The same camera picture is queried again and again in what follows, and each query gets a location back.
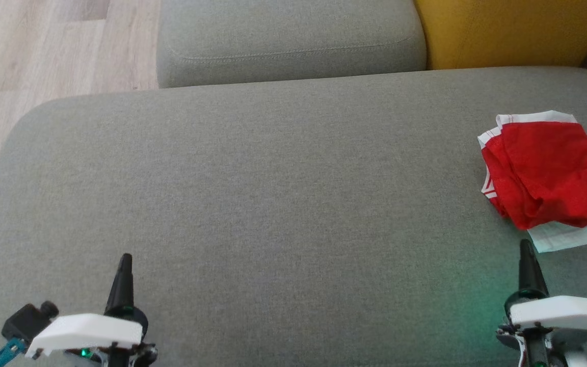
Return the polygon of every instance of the blue connector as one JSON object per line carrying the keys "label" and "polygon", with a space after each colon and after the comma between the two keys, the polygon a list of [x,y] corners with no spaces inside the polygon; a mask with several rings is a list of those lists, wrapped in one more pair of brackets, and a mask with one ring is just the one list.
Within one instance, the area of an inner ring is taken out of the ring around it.
{"label": "blue connector", "polygon": [[14,337],[6,343],[4,348],[0,349],[0,367],[4,367],[13,358],[17,357],[18,354],[24,353],[26,350],[26,344],[20,339]]}

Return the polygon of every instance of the gray cushion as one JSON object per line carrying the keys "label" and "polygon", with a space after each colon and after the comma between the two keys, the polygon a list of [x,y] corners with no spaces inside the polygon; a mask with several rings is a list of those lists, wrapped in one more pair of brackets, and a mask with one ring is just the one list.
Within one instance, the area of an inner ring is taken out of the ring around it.
{"label": "gray cushion", "polygon": [[161,88],[424,70],[412,0],[163,0]]}
{"label": "gray cushion", "polygon": [[[49,102],[0,155],[0,327],[46,298],[102,311],[128,251],[157,365],[517,365],[494,330],[526,234],[480,194],[476,137],[550,109],[587,130],[587,70]],[[587,246],[540,261],[587,296]]]}

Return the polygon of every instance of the white robot part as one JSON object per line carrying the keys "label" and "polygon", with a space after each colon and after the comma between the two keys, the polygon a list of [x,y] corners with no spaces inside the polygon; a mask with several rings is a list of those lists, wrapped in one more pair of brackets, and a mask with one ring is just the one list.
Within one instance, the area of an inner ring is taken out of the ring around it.
{"label": "white robot part", "polygon": [[123,349],[139,345],[142,325],[94,313],[61,316],[33,339],[26,357],[33,357],[39,349],[49,355],[53,350],[107,348],[113,342]]}
{"label": "white robot part", "polygon": [[515,304],[510,318],[520,329],[540,323],[546,328],[587,330],[587,298],[556,296]]}

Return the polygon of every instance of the red cloth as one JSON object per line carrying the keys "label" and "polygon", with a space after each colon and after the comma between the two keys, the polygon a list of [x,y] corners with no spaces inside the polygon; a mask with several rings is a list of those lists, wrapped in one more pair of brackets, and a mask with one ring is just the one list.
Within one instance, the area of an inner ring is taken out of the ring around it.
{"label": "red cloth", "polygon": [[512,116],[482,147],[494,184],[484,194],[522,230],[550,221],[587,226],[584,129],[571,122],[515,122]]}

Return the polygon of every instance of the cushion seam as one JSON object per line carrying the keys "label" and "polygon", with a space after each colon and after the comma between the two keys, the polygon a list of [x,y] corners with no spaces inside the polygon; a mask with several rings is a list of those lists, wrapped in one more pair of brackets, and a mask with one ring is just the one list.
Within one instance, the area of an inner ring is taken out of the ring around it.
{"label": "cushion seam", "polygon": [[247,54],[247,55],[232,55],[232,56],[214,56],[212,58],[194,57],[194,56],[181,56],[175,52],[170,45],[166,45],[167,50],[175,57],[189,62],[189,63],[213,63],[213,62],[225,62],[225,61],[239,61],[239,60],[258,60],[258,59],[274,59],[283,58],[286,56],[302,56],[310,54],[329,54],[335,52],[352,52],[361,51],[362,49],[368,48],[391,48],[412,39],[415,35],[410,35],[403,40],[391,43],[382,44],[371,44],[364,46],[340,46],[333,48],[310,48],[310,49],[292,49],[290,51],[279,51],[279,52],[262,52],[260,54]]}

